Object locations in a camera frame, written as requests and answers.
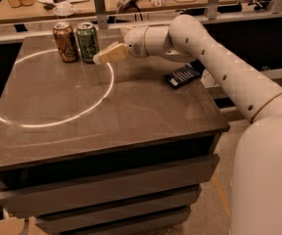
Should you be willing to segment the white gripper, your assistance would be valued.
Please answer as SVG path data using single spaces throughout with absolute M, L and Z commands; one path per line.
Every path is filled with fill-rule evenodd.
M 136 58 L 147 56 L 145 48 L 146 26 L 130 27 L 121 29 L 124 43 L 114 42 L 106 49 L 100 51 L 93 57 L 93 62 L 97 65 L 122 61 L 130 54 Z

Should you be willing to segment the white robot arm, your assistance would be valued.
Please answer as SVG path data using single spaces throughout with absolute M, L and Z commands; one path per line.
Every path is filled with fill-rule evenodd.
M 160 56 L 198 60 L 251 125 L 235 151 L 230 235 L 282 235 L 282 87 L 214 40 L 194 17 L 168 26 L 126 29 L 124 41 L 94 56 L 96 64 Z

